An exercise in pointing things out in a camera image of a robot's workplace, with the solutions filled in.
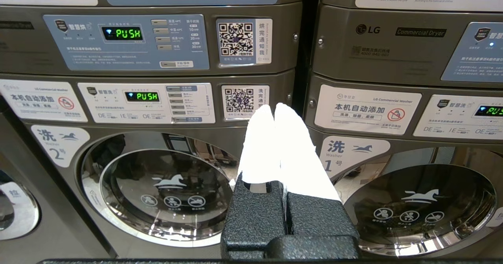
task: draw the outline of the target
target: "round glass door window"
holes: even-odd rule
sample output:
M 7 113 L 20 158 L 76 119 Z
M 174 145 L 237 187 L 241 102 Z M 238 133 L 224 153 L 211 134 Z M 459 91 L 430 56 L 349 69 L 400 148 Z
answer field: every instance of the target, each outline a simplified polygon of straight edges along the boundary
M 138 132 L 90 150 L 82 178 L 90 202 L 120 229 L 168 246 L 210 246 L 220 241 L 237 166 L 205 142 Z
M 33 196 L 0 170 L 0 240 L 25 236 L 39 221 L 40 211 Z
M 497 203 L 485 174 L 497 176 L 503 159 L 480 149 L 423 150 L 369 162 L 336 183 L 363 251 L 424 255 L 486 229 Z

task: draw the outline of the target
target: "qr code sticker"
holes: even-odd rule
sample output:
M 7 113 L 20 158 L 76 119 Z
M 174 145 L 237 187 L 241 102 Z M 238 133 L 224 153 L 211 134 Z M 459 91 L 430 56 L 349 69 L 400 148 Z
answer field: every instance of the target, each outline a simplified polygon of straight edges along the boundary
M 253 56 L 253 23 L 219 23 L 218 36 L 222 56 Z
M 227 112 L 253 112 L 253 89 L 225 88 L 224 95 Z

